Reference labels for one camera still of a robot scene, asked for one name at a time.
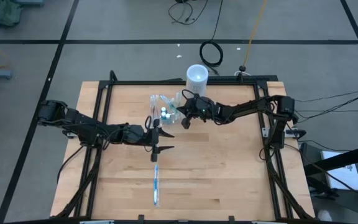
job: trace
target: clear plastic bag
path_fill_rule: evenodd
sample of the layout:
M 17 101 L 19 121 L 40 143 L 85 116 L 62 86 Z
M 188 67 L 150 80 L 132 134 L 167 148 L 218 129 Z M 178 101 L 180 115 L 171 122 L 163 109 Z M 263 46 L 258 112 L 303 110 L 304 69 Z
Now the clear plastic bag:
M 174 98 L 165 95 L 150 96 L 150 115 L 152 120 L 159 119 L 161 125 L 175 124 L 183 118 L 177 110 L 180 106 L 181 92 L 176 93 Z

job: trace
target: wooden table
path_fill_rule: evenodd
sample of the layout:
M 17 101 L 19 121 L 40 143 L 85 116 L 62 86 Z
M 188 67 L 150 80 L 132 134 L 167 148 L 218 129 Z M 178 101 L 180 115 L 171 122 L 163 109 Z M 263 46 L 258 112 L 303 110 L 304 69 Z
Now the wooden table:
M 77 110 L 92 117 L 98 82 L 82 84 Z M 173 97 L 183 86 L 113 86 L 108 124 L 144 124 L 150 113 L 150 95 Z M 270 95 L 285 95 L 282 82 L 268 82 Z M 251 86 L 208 86 L 206 96 L 215 102 L 236 105 L 254 100 Z M 101 103 L 99 120 L 103 111 Z M 262 138 L 257 114 L 216 126 L 212 121 L 193 120 L 189 130 L 180 123 L 164 126 L 175 138 L 160 138 L 160 146 L 175 146 L 158 157 L 160 166 L 160 207 L 153 203 L 154 164 L 143 147 L 110 145 L 103 151 L 96 188 L 94 219 L 136 220 L 274 220 L 267 168 L 258 157 Z M 297 146 L 295 139 L 286 139 Z M 68 140 L 65 159 L 79 148 Z M 85 150 L 63 169 L 51 215 L 60 212 L 78 188 Z M 282 149 L 283 166 L 290 192 L 314 216 L 299 152 Z M 277 188 L 281 214 L 285 206 Z M 82 213 L 85 214 L 88 192 Z

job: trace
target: white cup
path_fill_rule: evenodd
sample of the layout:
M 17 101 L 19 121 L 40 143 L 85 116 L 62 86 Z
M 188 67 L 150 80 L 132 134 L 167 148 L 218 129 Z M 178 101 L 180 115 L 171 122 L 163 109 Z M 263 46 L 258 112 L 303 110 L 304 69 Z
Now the white cup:
M 202 65 L 192 65 L 187 69 L 186 89 L 200 96 L 205 95 L 208 70 Z M 193 97 L 191 93 L 184 92 L 187 98 Z

